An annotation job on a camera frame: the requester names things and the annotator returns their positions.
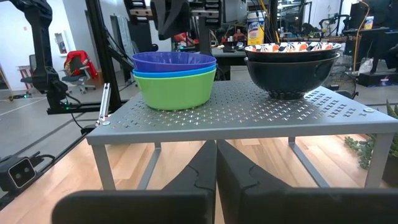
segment black bowl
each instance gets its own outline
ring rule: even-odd
[[[319,87],[328,78],[332,66],[340,57],[313,62],[262,63],[252,62],[246,57],[252,81],[271,98],[278,100],[296,100],[306,92]]]
[[[293,63],[312,62],[333,58],[341,48],[340,44],[328,50],[304,51],[304,52],[255,52],[246,50],[248,59],[252,62]]]

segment wooden floor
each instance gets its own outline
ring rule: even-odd
[[[332,187],[363,187],[366,171],[344,145],[345,136],[301,137],[296,142]],[[204,142],[162,143],[162,152],[148,189],[161,189],[196,154]],[[317,187],[291,151],[287,138],[240,139],[229,143],[266,171],[294,187]],[[154,150],[153,144],[108,146],[108,155],[118,189],[135,189]],[[84,140],[38,181],[0,212],[0,223],[50,223],[54,205],[64,196],[87,189],[100,189],[101,182],[91,147]],[[216,223],[224,223],[220,200]]]

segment patterned bowl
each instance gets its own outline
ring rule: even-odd
[[[339,56],[335,54],[329,59],[295,63],[252,62],[247,57],[244,61],[254,84],[267,91],[271,98],[296,100],[318,88],[328,78]]]
[[[283,42],[250,45],[244,48],[252,62],[311,62],[335,56],[341,44],[326,42]]]

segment green bowl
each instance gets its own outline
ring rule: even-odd
[[[134,76],[146,105],[158,110],[183,110],[210,99],[216,70],[176,78]]]

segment blue bowl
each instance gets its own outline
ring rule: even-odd
[[[179,72],[139,72],[134,69],[132,72],[137,77],[142,78],[175,78],[175,77],[187,77],[190,75],[199,75],[203,73],[207,73],[213,71],[216,68],[216,65],[212,65],[206,68],[199,68],[194,70],[187,71],[179,71]]]
[[[132,56],[140,72],[179,72],[216,64],[214,57],[186,52],[143,52]]]

